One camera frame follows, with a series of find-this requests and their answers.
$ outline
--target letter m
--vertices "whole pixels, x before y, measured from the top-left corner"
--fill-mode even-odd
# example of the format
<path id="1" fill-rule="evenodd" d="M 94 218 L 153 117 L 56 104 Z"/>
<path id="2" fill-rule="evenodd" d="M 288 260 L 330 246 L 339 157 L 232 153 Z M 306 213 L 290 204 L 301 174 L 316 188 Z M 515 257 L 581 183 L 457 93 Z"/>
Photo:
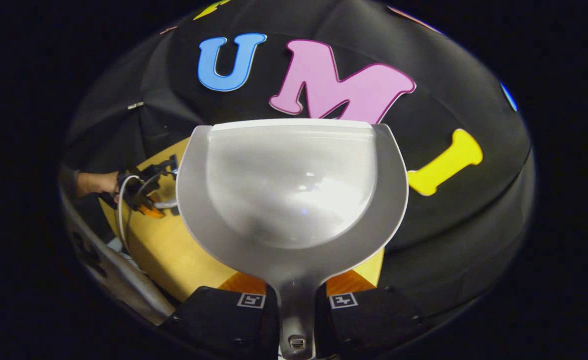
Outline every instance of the letter m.
<path id="1" fill-rule="evenodd" d="M 323 118 L 348 103 L 338 119 L 380 123 L 399 96 L 416 88 L 414 80 L 387 64 L 376 63 L 339 80 L 332 48 L 325 43 L 295 39 L 287 43 L 292 59 L 278 95 L 269 99 L 274 109 L 297 115 L 298 101 L 307 87 L 310 118 Z"/>

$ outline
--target blue foam letter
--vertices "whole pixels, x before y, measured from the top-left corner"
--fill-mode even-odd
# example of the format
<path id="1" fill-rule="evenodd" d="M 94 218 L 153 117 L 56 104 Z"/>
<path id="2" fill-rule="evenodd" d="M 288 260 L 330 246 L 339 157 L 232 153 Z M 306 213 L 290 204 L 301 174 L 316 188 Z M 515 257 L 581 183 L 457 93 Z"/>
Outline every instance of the blue foam letter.
<path id="1" fill-rule="evenodd" d="M 502 84 L 502 82 L 500 83 L 500 87 L 502 87 L 502 92 L 505 93 L 507 100 L 509 100 L 509 104 L 511 105 L 511 109 L 514 109 L 514 111 L 517 112 L 518 107 L 516 106 L 516 102 L 514 101 L 514 98 L 511 97 L 511 94 L 509 93 L 509 91 L 507 91 L 507 88 L 505 87 L 505 85 Z"/>
<path id="2" fill-rule="evenodd" d="M 254 51 L 258 44 L 263 43 L 267 35 L 251 32 L 240 34 L 234 39 L 238 44 L 234 70 L 230 75 L 221 76 L 216 72 L 218 50 L 226 38 L 211 38 L 200 43 L 200 59 L 198 59 L 198 80 L 205 87 L 214 91 L 234 91 L 243 86 L 250 75 Z"/>

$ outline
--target person's hand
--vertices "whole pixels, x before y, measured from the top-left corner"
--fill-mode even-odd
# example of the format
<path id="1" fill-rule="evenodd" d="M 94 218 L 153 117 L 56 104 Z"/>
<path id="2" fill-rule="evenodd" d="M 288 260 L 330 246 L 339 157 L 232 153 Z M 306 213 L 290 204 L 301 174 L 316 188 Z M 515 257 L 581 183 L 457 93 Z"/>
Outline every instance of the person's hand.
<path id="1" fill-rule="evenodd" d="M 118 202 L 118 171 L 111 173 L 80 172 L 77 179 L 76 195 L 81 197 L 90 193 L 107 192 L 113 194 L 115 202 Z"/>

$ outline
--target table surface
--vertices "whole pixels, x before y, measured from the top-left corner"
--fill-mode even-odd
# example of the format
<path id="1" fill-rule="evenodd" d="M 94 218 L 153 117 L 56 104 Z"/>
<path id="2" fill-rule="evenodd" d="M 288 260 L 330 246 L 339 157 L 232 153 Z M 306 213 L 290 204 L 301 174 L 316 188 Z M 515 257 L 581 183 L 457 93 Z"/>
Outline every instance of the table surface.
<path id="1" fill-rule="evenodd" d="M 171 155 L 176 155 L 180 163 L 188 141 L 189 138 L 169 146 L 139 164 L 138 168 L 144 169 L 151 164 L 159 164 Z M 160 189 L 156 194 L 160 201 L 175 198 L 175 182 L 171 176 L 161 176 L 159 185 Z M 102 200 L 100 205 L 112 231 L 119 235 L 118 213 Z M 123 218 L 126 222 L 129 208 L 126 203 L 123 203 L 122 207 Z M 130 255 L 136 260 L 138 266 L 179 301 L 185 301 L 198 287 L 234 290 L 227 285 L 237 283 L 239 278 L 243 278 L 243 274 L 223 265 L 203 250 L 191 237 L 180 216 L 173 215 L 169 209 L 161 211 L 165 214 L 162 218 L 145 216 L 137 211 L 131 215 L 127 244 Z M 329 280 L 328 295 L 375 287 L 380 277 L 383 255 L 384 249 L 352 271 Z"/>

